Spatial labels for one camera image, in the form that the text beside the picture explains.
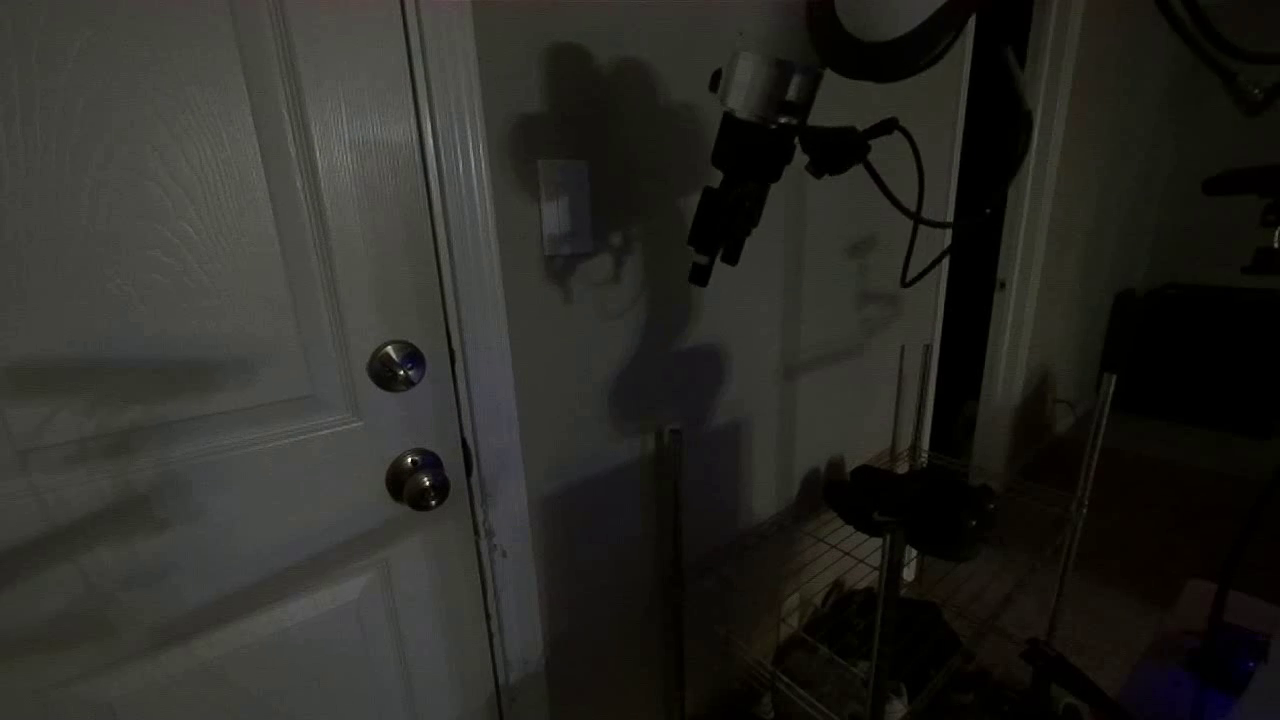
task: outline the door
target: door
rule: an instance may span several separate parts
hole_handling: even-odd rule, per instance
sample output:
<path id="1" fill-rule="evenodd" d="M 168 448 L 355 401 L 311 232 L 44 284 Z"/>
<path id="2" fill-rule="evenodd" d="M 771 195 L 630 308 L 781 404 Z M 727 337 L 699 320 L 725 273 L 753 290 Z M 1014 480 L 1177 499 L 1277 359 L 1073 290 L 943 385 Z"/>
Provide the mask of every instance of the door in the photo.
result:
<path id="1" fill-rule="evenodd" d="M 4 720 L 497 715 L 404 35 L 0 4 Z M 384 488 L 408 448 L 434 514 Z"/>

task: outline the wire shelf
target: wire shelf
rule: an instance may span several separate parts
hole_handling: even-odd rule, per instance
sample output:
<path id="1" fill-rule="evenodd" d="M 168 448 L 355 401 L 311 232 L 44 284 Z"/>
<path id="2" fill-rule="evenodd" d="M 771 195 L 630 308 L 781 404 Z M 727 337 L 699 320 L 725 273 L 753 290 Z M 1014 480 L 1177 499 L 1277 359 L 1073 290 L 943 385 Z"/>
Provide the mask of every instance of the wire shelf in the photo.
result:
<path id="1" fill-rule="evenodd" d="M 1021 494 L 998 518 L 990 548 L 971 563 L 919 561 L 905 602 L 935 603 L 954 633 L 954 653 L 940 662 L 935 680 L 912 705 L 940 695 L 943 676 L 984 670 L 1021 673 L 1026 626 L 1004 626 L 1021 598 L 1051 577 L 1064 506 Z M 878 586 L 878 542 L 860 538 L 830 514 L 777 523 L 747 543 L 697 568 L 683 586 L 687 607 L 687 700 L 690 715 L 760 720 L 852 720 L 868 710 L 868 662 L 828 649 L 811 626 L 852 592 Z"/>

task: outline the black cable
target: black cable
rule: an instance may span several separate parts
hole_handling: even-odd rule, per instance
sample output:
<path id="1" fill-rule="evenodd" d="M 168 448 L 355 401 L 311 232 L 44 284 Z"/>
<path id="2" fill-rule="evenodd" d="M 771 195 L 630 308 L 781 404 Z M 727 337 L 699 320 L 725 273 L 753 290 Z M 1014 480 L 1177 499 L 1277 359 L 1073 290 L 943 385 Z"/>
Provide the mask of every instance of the black cable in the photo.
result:
<path id="1" fill-rule="evenodd" d="M 1280 63 L 1280 51 L 1255 51 L 1237 46 L 1227 34 L 1217 29 L 1217 20 L 1203 13 L 1199 0 L 1178 0 L 1186 26 L 1222 55 L 1239 60 L 1239 63 Z"/>
<path id="2" fill-rule="evenodd" d="M 1222 63 L 1217 55 L 1217 46 L 1206 46 L 1203 29 L 1190 26 L 1185 15 L 1185 4 L 1177 0 L 1154 0 L 1154 13 L 1162 15 L 1162 26 L 1170 29 L 1177 42 L 1185 42 L 1185 48 L 1233 92 L 1233 99 L 1255 117 L 1264 114 L 1269 106 L 1280 99 L 1280 86 L 1252 86 L 1246 78 L 1239 78 L 1233 63 Z"/>
<path id="3" fill-rule="evenodd" d="M 870 159 L 863 159 L 870 183 L 878 187 L 878 195 L 912 223 L 919 228 L 954 228 L 954 222 L 935 222 L 935 218 L 919 218 L 919 209 L 909 209 L 893 187 L 887 181 L 878 178 L 878 169 Z"/>
<path id="4" fill-rule="evenodd" d="M 863 169 L 868 169 L 870 183 L 878 187 L 878 195 L 885 195 L 900 218 L 912 222 L 912 235 L 909 235 L 909 251 L 905 251 L 905 269 L 900 269 L 895 284 L 900 284 L 900 290 L 916 290 L 925 278 L 933 278 L 933 273 L 950 258 L 950 244 L 949 244 L 949 248 L 940 248 L 925 269 L 912 273 L 912 263 L 916 263 L 916 244 L 919 244 L 919 228 L 954 228 L 954 222 L 933 222 L 933 218 L 925 218 L 925 183 L 929 183 L 929 178 L 925 178 L 925 154 L 919 154 L 919 143 L 916 143 L 916 132 L 909 132 L 900 119 L 885 119 L 885 124 L 868 129 L 868 137 L 878 137 L 878 132 L 895 132 L 895 137 L 909 143 L 912 169 L 916 169 L 916 209 L 909 209 L 909 205 L 885 183 L 878 169 L 875 169 L 870 159 L 863 159 Z"/>

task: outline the door trim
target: door trim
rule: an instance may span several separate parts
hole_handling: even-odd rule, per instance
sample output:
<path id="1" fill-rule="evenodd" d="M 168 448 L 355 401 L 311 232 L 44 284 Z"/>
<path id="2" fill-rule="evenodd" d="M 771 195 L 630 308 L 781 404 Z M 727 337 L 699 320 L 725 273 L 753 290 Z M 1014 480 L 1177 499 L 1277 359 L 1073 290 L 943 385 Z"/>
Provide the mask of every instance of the door trim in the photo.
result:
<path id="1" fill-rule="evenodd" d="M 454 341 L 458 423 L 472 445 L 475 542 L 485 563 L 498 714 L 547 715 L 536 538 L 517 404 L 508 294 L 487 178 L 487 124 L 472 0 L 398 0 L 415 60 L 419 132 Z"/>
<path id="2" fill-rule="evenodd" d="M 998 284 L 990 308 L 987 366 L 980 388 L 971 465 L 1004 476 L 1007 433 L 1030 376 L 1030 337 L 1040 308 L 1040 278 L 1051 232 L 1056 169 L 1064 155 L 1066 107 L 1074 92 L 1074 60 L 1087 0 L 1040 0 L 1026 48 L 1026 96 L 1036 142 L 1026 169 L 1007 192 Z"/>

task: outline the white wall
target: white wall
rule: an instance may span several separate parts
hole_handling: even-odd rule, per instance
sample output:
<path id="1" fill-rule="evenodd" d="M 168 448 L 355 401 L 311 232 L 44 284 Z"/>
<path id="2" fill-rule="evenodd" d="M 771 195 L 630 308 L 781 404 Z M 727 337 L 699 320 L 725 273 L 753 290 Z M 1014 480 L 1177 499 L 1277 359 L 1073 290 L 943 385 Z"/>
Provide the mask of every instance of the white wall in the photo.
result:
<path id="1" fill-rule="evenodd" d="M 703 89 L 740 13 L 753 8 L 475 4 L 557 720 L 661 715 L 652 433 L 687 428 L 683 532 L 699 561 L 788 507 L 828 457 L 885 454 L 895 351 L 909 341 L 919 358 L 935 330 L 940 290 L 895 294 L 905 223 L 860 178 L 811 183 L 790 169 L 745 263 L 708 294 L 683 284 L 687 213 L 713 181 Z M 900 114 L 929 154 L 933 213 L 949 213 L 960 96 L 962 51 L 900 89 L 828 79 L 814 119 Z M 540 258 L 531 163 L 547 155 L 586 163 L 595 241 L 616 258 Z M 900 149 L 875 155 L 909 181 Z"/>
<path id="2" fill-rule="evenodd" d="M 1252 29 L 1280 29 L 1277 4 L 1218 8 L 1237 8 Z M 1087 401 L 1120 290 L 1242 284 L 1239 263 L 1264 241 L 1255 202 L 1206 202 L 1199 181 L 1239 163 L 1277 163 L 1280 114 L 1239 117 L 1152 4 L 1066 0 L 1056 13 L 1061 29 L 1073 13 L 1080 13 L 1074 55 L 1046 55 L 1046 63 L 1066 63 L 1056 78 L 1066 86 L 1064 117 L 1040 117 L 1040 129 L 1061 124 L 1064 137 L 1051 155 L 1040 155 L 1042 169 L 1023 171 L 1040 171 L 1030 192 L 1042 195 L 1026 202 L 1030 222 L 1014 222 L 1007 235 L 1007 244 L 1042 244 L 1040 269 L 1021 269 L 1023 278 L 1040 273 L 1030 305 L 1007 308 L 1026 334 L 1026 358 L 1004 374 L 1023 385 L 1007 398 L 987 392 L 987 417 L 1007 414 L 998 404 L 1030 392 L 1036 382 L 1051 382 L 1051 398 L 1064 404 Z M 990 448 L 987 465 L 998 465 L 995 448 L 1004 445 L 987 435 L 984 448 Z"/>

